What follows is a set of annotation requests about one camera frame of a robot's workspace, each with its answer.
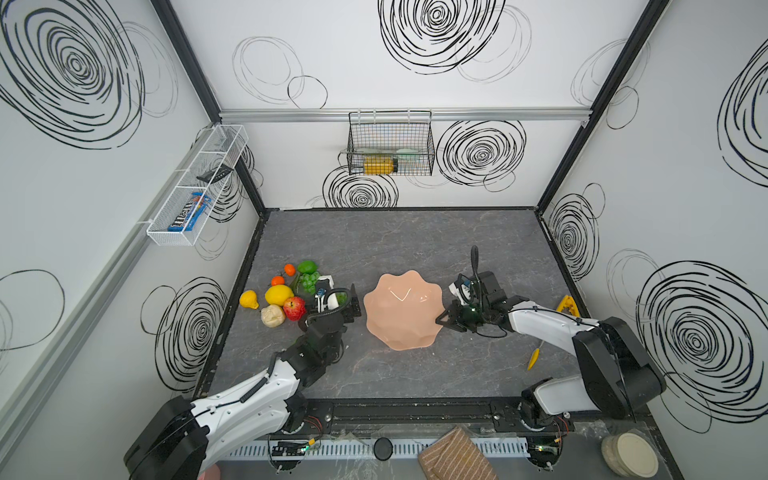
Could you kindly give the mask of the red fake apple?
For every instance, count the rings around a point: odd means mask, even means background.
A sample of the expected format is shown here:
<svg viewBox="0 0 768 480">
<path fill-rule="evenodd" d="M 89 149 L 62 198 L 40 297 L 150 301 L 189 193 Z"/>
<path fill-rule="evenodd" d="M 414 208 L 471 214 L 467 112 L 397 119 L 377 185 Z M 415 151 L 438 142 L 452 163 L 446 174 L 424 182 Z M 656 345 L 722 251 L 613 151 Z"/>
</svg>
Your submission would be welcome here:
<svg viewBox="0 0 768 480">
<path fill-rule="evenodd" d="M 283 304 L 283 312 L 288 320 L 298 322 L 307 313 L 306 302 L 298 296 L 290 297 Z"/>
</svg>

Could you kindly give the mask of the yellow fake lemon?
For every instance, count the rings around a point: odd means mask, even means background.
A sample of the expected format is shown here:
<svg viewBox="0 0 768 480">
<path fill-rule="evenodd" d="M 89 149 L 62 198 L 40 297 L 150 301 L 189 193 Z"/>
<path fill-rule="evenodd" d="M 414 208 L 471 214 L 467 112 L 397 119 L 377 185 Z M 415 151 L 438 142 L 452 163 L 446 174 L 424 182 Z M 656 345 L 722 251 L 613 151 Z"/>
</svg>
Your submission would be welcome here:
<svg viewBox="0 0 768 480">
<path fill-rule="evenodd" d="M 293 290 L 284 284 L 271 286 L 264 294 L 264 299 L 269 305 L 282 307 L 290 298 L 295 296 Z"/>
</svg>

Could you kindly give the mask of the pink wavy fruit bowl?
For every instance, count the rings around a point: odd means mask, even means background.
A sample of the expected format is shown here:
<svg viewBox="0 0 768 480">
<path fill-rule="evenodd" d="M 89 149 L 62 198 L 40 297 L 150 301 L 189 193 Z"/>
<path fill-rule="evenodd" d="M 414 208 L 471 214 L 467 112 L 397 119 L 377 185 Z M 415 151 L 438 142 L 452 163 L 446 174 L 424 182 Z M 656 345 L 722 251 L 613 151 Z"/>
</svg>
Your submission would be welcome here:
<svg viewBox="0 0 768 480">
<path fill-rule="evenodd" d="M 442 330 L 436 319 L 444 312 L 443 292 L 415 270 L 383 274 L 364 296 L 366 327 L 394 351 L 431 346 Z"/>
</svg>

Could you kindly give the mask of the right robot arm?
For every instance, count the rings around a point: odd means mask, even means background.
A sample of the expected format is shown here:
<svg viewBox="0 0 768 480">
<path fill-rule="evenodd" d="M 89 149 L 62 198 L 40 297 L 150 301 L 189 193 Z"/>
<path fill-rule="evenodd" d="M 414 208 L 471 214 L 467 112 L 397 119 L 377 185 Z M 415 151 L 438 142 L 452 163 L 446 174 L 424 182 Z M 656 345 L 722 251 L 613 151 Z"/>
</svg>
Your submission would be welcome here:
<svg viewBox="0 0 768 480">
<path fill-rule="evenodd" d="M 599 321 L 509 296 L 490 271 L 460 274 L 449 292 L 453 301 L 436 324 L 474 334 L 492 325 L 506 334 L 534 337 L 576 359 L 577 374 L 542 380 L 521 393 L 519 416 L 530 430 L 540 431 L 566 413 L 631 417 L 667 389 L 660 368 L 620 318 Z"/>
</svg>

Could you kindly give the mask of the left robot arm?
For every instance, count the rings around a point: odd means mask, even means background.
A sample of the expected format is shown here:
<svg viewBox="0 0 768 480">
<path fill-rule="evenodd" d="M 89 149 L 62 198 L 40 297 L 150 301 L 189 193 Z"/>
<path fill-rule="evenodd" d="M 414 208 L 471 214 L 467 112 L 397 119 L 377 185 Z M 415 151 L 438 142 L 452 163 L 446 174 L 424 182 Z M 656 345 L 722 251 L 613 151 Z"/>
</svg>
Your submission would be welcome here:
<svg viewBox="0 0 768 480">
<path fill-rule="evenodd" d="M 342 335 L 361 315 L 354 286 L 334 308 L 307 317 L 307 330 L 273 353 L 268 367 L 210 397 L 176 396 L 163 404 L 124 455 L 131 479 L 196 479 L 232 451 L 264 435 L 300 428 L 307 411 L 302 391 L 342 356 Z"/>
</svg>

